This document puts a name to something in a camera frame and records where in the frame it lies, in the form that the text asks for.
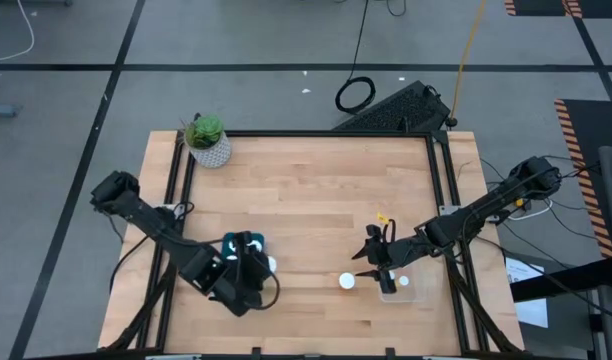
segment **table frame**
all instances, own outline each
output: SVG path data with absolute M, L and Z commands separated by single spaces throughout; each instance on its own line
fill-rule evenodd
M 416 133 L 404 133 L 398 131 L 227 131 L 226 134 L 230 137 L 397 137 L 397 138 L 418 138 L 424 139 L 426 142 L 426 149 L 428 153 L 428 163 L 430 167 L 431 180 L 433 183 L 433 192 L 435 195 L 435 202 L 437 205 L 437 212 L 439 215 L 440 206 L 445 205 L 442 184 L 440 180 L 439 169 L 437 165 L 437 157 L 435 152 L 435 144 L 439 144 L 442 151 L 442 157 L 444 159 L 444 167 L 446 169 L 446 180 L 450 191 L 450 202 L 452 205 L 459 205 L 460 198 L 457 189 L 457 181 L 455 178 L 455 169 L 453 167 L 452 157 L 450 153 L 448 135 L 445 131 L 432 131 L 432 132 L 416 132 Z M 179 165 L 181 161 L 181 154 L 183 150 L 183 142 L 181 133 L 176 137 L 175 148 L 172 155 L 171 167 L 168 175 L 168 182 L 165 192 L 165 199 L 167 202 L 172 202 L 174 198 L 175 185 L 179 173 Z M 186 169 L 184 173 L 184 180 L 182 185 L 181 201 L 188 201 L 190 197 L 191 183 L 193 178 L 193 171 L 195 169 L 195 159 L 192 156 L 188 156 L 186 163 Z M 184 223 L 180 222 L 178 231 L 183 231 Z M 464 241 L 459 243 L 462 249 L 462 255 L 464 260 L 464 273 L 468 287 L 470 288 L 474 297 L 479 300 L 479 293 L 477 290 L 477 280 L 475 278 L 475 271 L 472 263 L 472 256 L 468 244 Z M 149 288 L 147 289 L 147 296 L 157 284 L 159 278 L 159 271 L 161 270 L 163 257 L 163 249 L 159 249 L 153 255 L 153 263 L 151 264 L 151 276 L 149 278 Z M 454 272 L 459 271 L 457 265 L 453 262 L 446 262 L 446 271 Z M 564 358 L 553 358 L 545 356 L 535 356 L 528 352 L 523 353 L 508 353 L 508 352 L 495 352 L 491 351 L 488 346 L 488 337 L 485 328 L 477 317 L 473 317 L 475 332 L 477 335 L 478 350 L 472 350 L 469 346 L 468 331 L 466 328 L 466 318 L 464 316 L 464 308 L 461 300 L 461 294 L 459 294 L 456 287 L 450 283 L 451 300 L 453 305 L 453 311 L 455 313 L 455 327 L 457 331 L 460 354 L 464 358 L 476 358 L 480 360 L 564 360 Z M 290 355 L 268 355 L 262 354 L 262 349 L 254 347 L 251 349 L 250 354 L 187 354 L 187 355 L 168 355 L 164 352 L 166 344 L 166 335 L 168 332 L 168 322 L 170 319 L 170 312 L 172 308 L 172 297 L 174 292 L 174 282 L 169 284 L 168 288 L 164 293 L 164 301 L 162 302 L 160 322 L 157 328 L 156 342 L 154 347 L 146 346 L 146 339 L 148 337 L 148 330 L 151 325 L 150 317 L 142 325 L 138 339 L 134 349 L 128 350 L 101 350 L 94 353 L 84 354 L 70 354 L 70 355 L 59 355 L 44 358 L 37 358 L 36 360 L 93 360 L 93 359 L 105 359 L 105 360 L 296 360 L 296 359 L 314 359 L 314 360 L 425 360 L 433 359 L 432 356 L 424 355 L 397 355 L 394 348 L 385 348 L 384 355 L 325 355 L 325 354 L 290 354 Z
M 455 169 L 453 167 L 453 161 L 450 153 L 450 147 L 448 146 L 448 135 L 445 131 L 433 131 L 433 132 L 409 132 L 403 133 L 398 131 L 281 131 L 281 130 L 240 130 L 240 131 L 227 131 L 229 137 L 404 137 L 404 138 L 418 138 L 424 139 L 426 142 L 426 150 L 428 153 L 428 162 L 431 173 L 431 180 L 433 183 L 433 192 L 435 195 L 435 203 L 439 211 L 439 207 L 446 205 L 442 192 L 442 184 L 440 180 L 440 173 L 437 163 L 437 156 L 435 152 L 435 143 L 438 143 L 441 147 L 442 157 L 444 159 L 444 167 L 446 169 L 446 179 L 448 188 L 450 191 L 450 202 L 452 205 L 460 205 L 459 191 L 457 189 L 457 181 L 455 178 Z M 165 203 L 172 202 L 173 193 L 175 188 L 175 181 L 179 172 L 179 163 L 181 159 L 181 152 L 183 148 L 182 137 L 177 136 L 175 150 L 173 152 L 173 158 L 171 162 L 171 170 L 168 177 L 168 183 L 166 187 Z M 186 163 L 186 170 L 184 175 L 181 201 L 187 201 L 190 196 L 191 184 L 193 178 L 193 169 L 195 168 L 195 159 L 192 156 L 188 157 Z M 462 243 L 460 247 L 463 251 L 464 259 L 464 273 L 466 280 L 470 286 L 471 291 L 477 299 L 479 299 L 479 293 L 477 290 L 477 280 L 475 278 L 475 269 L 473 267 L 472 257 L 467 244 Z M 150 275 L 148 279 L 148 288 L 146 290 L 146 296 L 152 294 L 155 285 L 157 284 L 158 277 L 162 266 L 163 249 L 157 245 L 153 255 L 153 263 L 150 269 Z M 446 262 L 447 271 L 458 271 L 457 265 L 453 262 Z M 164 292 L 164 300 L 162 302 L 161 316 L 159 325 L 157 328 L 157 334 L 155 336 L 155 350 L 162 352 L 166 346 L 166 335 L 168 333 L 168 323 L 170 320 L 170 312 L 172 307 L 172 297 L 174 293 L 175 282 L 169 283 L 168 288 Z M 457 288 L 450 283 L 451 300 L 453 304 L 453 311 L 455 313 L 455 326 L 457 329 L 457 336 L 459 340 L 459 348 L 462 355 L 467 353 L 469 348 L 468 331 L 466 328 L 466 319 L 464 315 L 464 308 L 461 300 L 461 295 Z M 479 320 L 475 317 L 475 331 L 477 335 L 477 341 L 479 350 L 489 351 L 488 338 L 486 330 Z M 137 336 L 136 349 L 147 349 L 146 341 L 148 338 L 148 332 L 151 326 L 150 317 L 142 325 L 140 332 Z M 385 348 L 385 354 L 388 358 L 395 356 L 394 348 Z M 202 354 L 202 359 L 207 358 L 223 358 L 229 356 L 226 354 Z M 261 356 L 261 348 L 252 348 L 251 355 L 238 355 L 238 357 L 244 356 L 244 358 L 259 358 Z M 348 359 L 378 359 L 383 358 L 381 356 L 345 356 Z

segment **orange and black hazard tape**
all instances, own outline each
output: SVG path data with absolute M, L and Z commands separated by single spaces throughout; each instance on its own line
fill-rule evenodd
M 576 169 L 581 169 L 586 166 L 584 162 L 584 156 L 582 155 L 581 148 L 575 136 L 575 129 L 573 123 L 570 121 L 570 115 L 568 108 L 563 100 L 555 100 L 555 111 L 557 111 L 557 117 L 559 118 L 559 124 L 562 127 L 564 133 L 564 140 L 566 141 L 566 147 L 568 147 L 568 154 L 571 159 L 574 160 L 573 166 Z M 608 234 L 606 228 L 606 222 L 602 215 L 602 211 L 599 209 L 599 202 L 593 190 L 593 183 L 590 179 L 588 171 L 582 171 L 577 177 L 579 187 L 582 190 L 582 196 L 584 197 L 584 203 L 587 206 L 588 215 L 595 232 L 595 238 L 599 245 L 599 251 L 604 257 L 612 257 L 612 240 Z
M 515 2 L 513 0 L 504 0 L 504 6 L 506 7 L 506 13 L 508 13 L 508 15 L 517 15 L 517 11 L 515 11 Z
M 582 8 L 579 7 L 578 0 L 562 0 L 562 5 L 564 5 L 566 16 L 582 17 Z

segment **wooden table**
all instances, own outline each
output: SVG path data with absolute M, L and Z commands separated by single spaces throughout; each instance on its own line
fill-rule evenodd
M 175 132 L 152 132 L 139 176 L 141 197 L 162 203 Z M 486 192 L 474 135 L 449 133 L 462 203 Z M 209 240 L 230 231 L 265 235 L 267 252 L 277 259 L 282 292 L 268 311 L 241 318 L 209 302 L 184 281 L 177 281 L 166 343 L 169 353 L 370 354 L 394 347 L 399 355 L 458 355 L 455 319 L 443 258 L 424 258 L 425 297 L 414 303 L 384 303 L 378 284 L 358 278 L 342 290 L 342 272 L 371 269 L 365 259 L 351 261 L 363 245 L 365 226 L 376 214 L 396 219 L 397 235 L 437 214 L 424 139 L 416 138 L 231 138 L 233 155 L 223 168 L 197 167 L 186 238 Z M 437 151 L 444 198 L 448 187 Z M 181 193 L 183 168 L 176 196 Z M 143 234 L 129 226 L 122 254 Z M 493 226 L 481 236 L 498 241 Z M 154 243 L 147 243 L 117 275 L 100 346 L 112 342 L 142 304 Z M 502 254 L 490 244 L 471 244 L 483 306 L 508 338 L 523 348 Z M 267 280 L 269 301 L 275 288 Z M 464 302 L 471 348 L 474 326 Z M 154 343 L 159 309 L 153 314 Z

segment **clear plastic container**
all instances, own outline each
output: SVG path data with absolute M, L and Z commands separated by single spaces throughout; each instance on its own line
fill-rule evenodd
M 426 283 L 424 278 L 424 261 L 414 261 L 406 267 L 391 270 L 397 292 L 379 296 L 386 303 L 422 302 L 426 300 Z

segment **white patterned pot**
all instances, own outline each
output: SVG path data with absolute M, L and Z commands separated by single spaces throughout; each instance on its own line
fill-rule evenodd
M 186 143 L 190 149 L 190 153 L 199 165 L 207 168 L 218 168 L 226 165 L 228 159 L 230 159 L 230 141 L 226 137 L 226 133 L 222 131 L 222 135 L 219 137 L 219 141 L 208 149 L 195 149 Z

